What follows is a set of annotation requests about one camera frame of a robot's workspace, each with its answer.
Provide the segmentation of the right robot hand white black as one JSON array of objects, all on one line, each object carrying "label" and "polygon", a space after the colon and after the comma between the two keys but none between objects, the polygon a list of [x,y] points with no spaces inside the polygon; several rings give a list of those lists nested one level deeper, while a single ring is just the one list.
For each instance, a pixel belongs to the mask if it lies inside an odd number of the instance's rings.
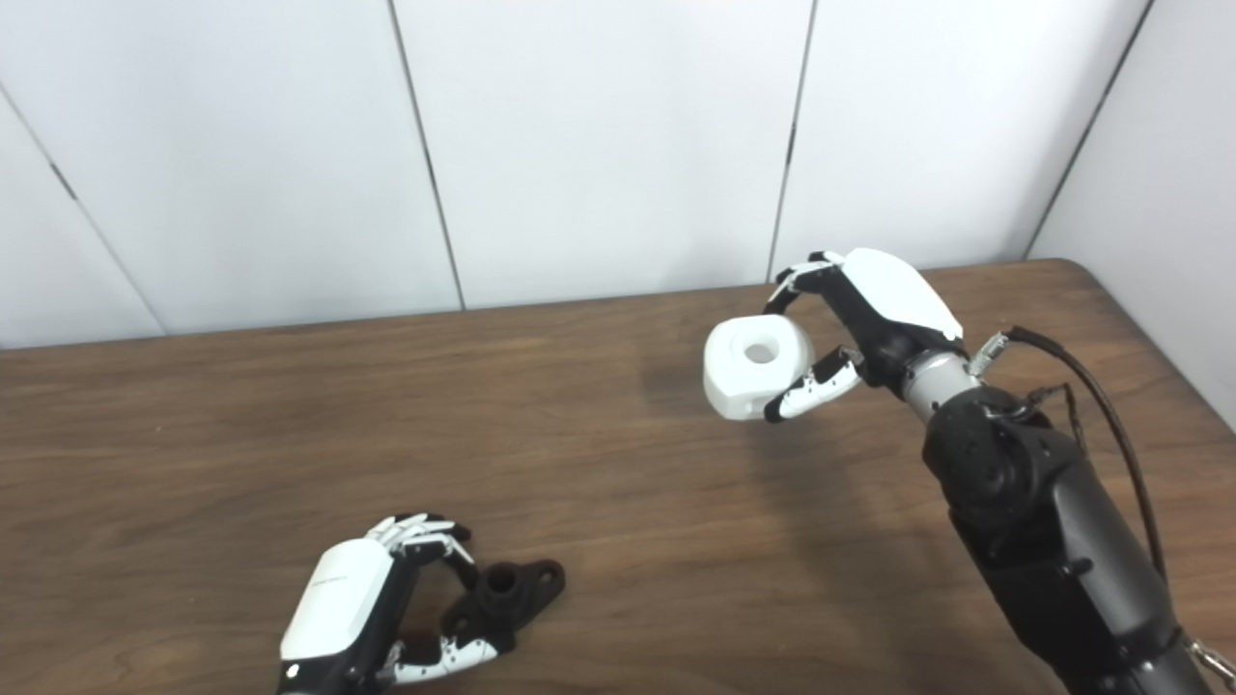
[{"label": "right robot hand white black", "polygon": [[886,388],[929,423],[937,409],[979,386],[967,373],[964,329],[913,265],[875,249],[811,254],[776,276],[764,314],[782,317],[798,296],[821,296],[852,348],[839,345],[764,404],[781,423],[866,385]]}]

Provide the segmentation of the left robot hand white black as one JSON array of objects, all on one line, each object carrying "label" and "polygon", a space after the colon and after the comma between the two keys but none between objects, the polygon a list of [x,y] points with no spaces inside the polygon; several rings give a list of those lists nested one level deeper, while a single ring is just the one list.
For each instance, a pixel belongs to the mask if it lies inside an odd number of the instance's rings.
[{"label": "left robot hand white black", "polygon": [[421,655],[399,636],[423,568],[449,565],[473,589],[468,529],[442,514],[391,514],[366,534],[337,542],[316,563],[279,647],[278,694],[384,694],[438,681],[502,650],[483,638],[440,636]]}]

